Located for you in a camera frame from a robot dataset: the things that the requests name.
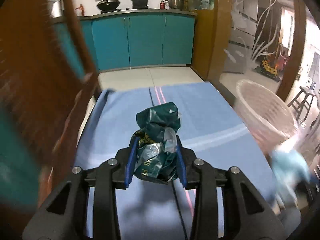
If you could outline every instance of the blue tablecloth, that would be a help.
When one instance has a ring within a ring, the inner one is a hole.
[[[127,92],[103,91],[86,124],[77,148],[75,165],[99,166],[129,145],[139,129],[136,113],[165,102],[181,112],[178,135],[182,145],[213,167],[238,166],[267,199],[275,194],[275,179],[253,137],[210,83],[193,83]],[[188,235],[194,209],[194,191],[186,192],[174,181],[182,220]],[[123,239],[185,239],[171,185],[152,184],[133,178],[129,189],[116,190],[119,226]],[[92,237],[90,192],[87,234]],[[222,197],[219,201],[219,233],[223,234]]]
[[[215,168],[239,167],[262,196],[273,202],[276,181],[270,166],[242,120],[210,83],[155,87],[151,94],[155,105],[174,102],[178,107],[181,112],[178,135],[183,147],[192,149],[198,158]],[[178,180],[174,185],[189,235],[195,192],[186,193]],[[218,190],[218,202],[219,235],[223,235],[221,190]]]

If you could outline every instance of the blue gripper pad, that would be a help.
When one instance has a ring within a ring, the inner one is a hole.
[[[187,186],[187,169],[184,164],[182,154],[181,154],[181,149],[180,149],[179,145],[177,145],[177,155],[178,155],[178,159],[177,159],[178,176],[179,176],[179,179],[180,179],[182,186],[186,187]]]
[[[132,181],[134,167],[137,162],[137,145],[138,145],[138,137],[135,138],[133,146],[131,148],[131,152],[128,158],[128,163],[125,167],[125,178],[124,178],[124,184],[126,188],[129,187],[129,184]]]

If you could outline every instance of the countertop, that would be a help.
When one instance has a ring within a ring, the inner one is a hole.
[[[121,10],[121,11],[115,11],[115,12],[108,12],[108,13],[100,13],[93,16],[78,16],[77,18],[79,20],[91,20],[91,19],[97,19],[100,17],[107,17],[111,15],[118,15],[118,14],[126,14],[126,13],[148,13],[148,12],[154,12],[154,13],[173,13],[173,14],[184,14],[184,15],[190,15],[190,16],[196,16],[197,14],[194,12],[188,12],[188,11],[180,11],[175,9],[130,9],[130,10]],[[64,22],[64,17],[56,17],[52,18],[53,23],[59,23]]]

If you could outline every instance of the yellow toy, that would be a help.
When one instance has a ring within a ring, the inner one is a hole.
[[[261,64],[263,66],[263,68],[261,69],[261,73],[271,78],[275,78],[277,76],[278,70],[270,67],[269,62],[267,60],[262,61]]]

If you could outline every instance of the metal screw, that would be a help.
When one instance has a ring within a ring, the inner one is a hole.
[[[195,165],[197,165],[197,166],[201,166],[201,165],[204,164],[204,161],[201,160],[201,159],[195,159],[195,160],[193,161],[193,163],[194,163]]]
[[[72,173],[78,174],[81,171],[81,168],[79,166],[75,166],[72,168]]]
[[[118,163],[118,161],[115,158],[112,158],[112,159],[108,160],[108,164],[111,165],[111,166],[116,165],[117,163]]]
[[[240,172],[239,168],[236,166],[231,167],[230,170],[233,174],[238,174]]]

